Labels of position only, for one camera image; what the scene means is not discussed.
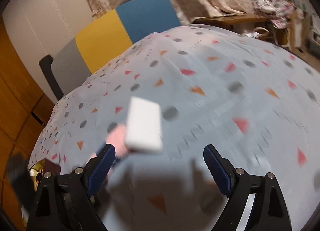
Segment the white foam sponge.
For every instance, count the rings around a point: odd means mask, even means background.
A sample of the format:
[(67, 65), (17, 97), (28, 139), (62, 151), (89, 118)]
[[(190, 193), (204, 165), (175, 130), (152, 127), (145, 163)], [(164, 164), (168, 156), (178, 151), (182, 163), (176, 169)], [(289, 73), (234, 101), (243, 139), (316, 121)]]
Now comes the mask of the white foam sponge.
[(144, 153), (162, 151), (162, 120), (159, 104), (140, 97), (131, 97), (124, 145), (129, 150)]

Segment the grey yellow blue chair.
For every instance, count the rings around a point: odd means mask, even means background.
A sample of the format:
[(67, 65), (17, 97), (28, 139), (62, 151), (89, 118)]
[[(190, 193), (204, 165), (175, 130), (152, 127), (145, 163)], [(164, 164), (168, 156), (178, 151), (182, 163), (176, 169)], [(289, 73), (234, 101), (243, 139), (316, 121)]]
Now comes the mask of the grey yellow blue chair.
[(53, 57), (52, 72), (63, 96), (142, 38), (180, 25), (169, 0), (130, 0), (107, 12)]

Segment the wooden side table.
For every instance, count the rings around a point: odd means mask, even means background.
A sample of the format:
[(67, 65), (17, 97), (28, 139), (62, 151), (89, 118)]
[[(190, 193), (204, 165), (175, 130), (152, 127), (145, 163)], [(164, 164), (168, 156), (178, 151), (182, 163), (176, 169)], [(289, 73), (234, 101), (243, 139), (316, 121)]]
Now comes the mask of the wooden side table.
[(255, 14), (233, 15), (224, 17), (203, 17), (196, 19), (193, 24), (204, 24), (243, 33), (255, 27), (263, 27), (270, 19)]

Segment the pink towel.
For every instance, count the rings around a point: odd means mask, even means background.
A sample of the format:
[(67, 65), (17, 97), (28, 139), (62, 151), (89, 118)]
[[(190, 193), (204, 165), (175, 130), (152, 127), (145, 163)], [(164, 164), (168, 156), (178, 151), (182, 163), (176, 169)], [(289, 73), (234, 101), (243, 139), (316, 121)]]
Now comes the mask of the pink towel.
[(103, 143), (93, 154), (91, 154), (89, 159), (97, 157), (106, 144), (111, 144), (115, 148), (116, 157), (114, 163), (124, 159), (129, 154), (129, 150), (124, 145), (125, 134), (126, 126), (124, 124), (119, 124), (116, 126), (106, 137), (105, 143)]

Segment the gold metal tin box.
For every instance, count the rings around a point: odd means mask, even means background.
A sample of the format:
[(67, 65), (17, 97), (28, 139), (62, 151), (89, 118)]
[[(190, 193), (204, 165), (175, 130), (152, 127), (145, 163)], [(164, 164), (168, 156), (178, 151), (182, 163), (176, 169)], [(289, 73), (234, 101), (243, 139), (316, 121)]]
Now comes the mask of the gold metal tin box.
[(35, 165), (31, 166), (29, 169), (29, 175), (39, 180), (42, 179), (46, 172), (51, 172), (54, 175), (60, 175), (61, 167), (50, 160), (44, 159), (35, 163)]

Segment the wooden panel wardrobe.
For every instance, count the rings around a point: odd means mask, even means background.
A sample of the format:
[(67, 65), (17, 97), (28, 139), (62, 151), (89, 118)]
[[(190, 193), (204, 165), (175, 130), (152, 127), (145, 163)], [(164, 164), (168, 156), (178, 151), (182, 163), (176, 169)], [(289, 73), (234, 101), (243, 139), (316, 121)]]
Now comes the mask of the wooden panel wardrobe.
[(7, 161), (14, 154), (29, 158), (52, 108), (52, 101), (21, 62), (1, 23), (1, 210), (15, 230), (25, 227), (6, 176)]

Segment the floral clothes pile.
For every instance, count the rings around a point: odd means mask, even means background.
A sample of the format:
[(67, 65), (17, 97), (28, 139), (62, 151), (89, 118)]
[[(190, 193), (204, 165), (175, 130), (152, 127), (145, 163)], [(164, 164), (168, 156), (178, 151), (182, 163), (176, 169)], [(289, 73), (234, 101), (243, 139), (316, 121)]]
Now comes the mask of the floral clothes pile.
[(286, 28), (295, 9), (287, 0), (253, 0), (252, 3), (255, 12), (268, 17), (277, 29)]

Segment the patterned white tablecloth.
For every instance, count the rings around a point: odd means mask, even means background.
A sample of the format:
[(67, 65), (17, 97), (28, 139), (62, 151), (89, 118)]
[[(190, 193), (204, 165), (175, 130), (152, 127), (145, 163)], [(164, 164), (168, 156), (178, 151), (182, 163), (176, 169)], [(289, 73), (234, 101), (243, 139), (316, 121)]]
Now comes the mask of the patterned white tablecloth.
[(109, 230), (211, 230), (227, 198), (203, 160), (212, 144), (249, 174), (275, 174), (293, 230), (319, 204), (319, 72), (227, 30), (151, 34), (55, 105), (29, 159), (68, 174), (124, 124), (136, 96), (159, 104), (163, 151), (133, 153), (101, 190)]

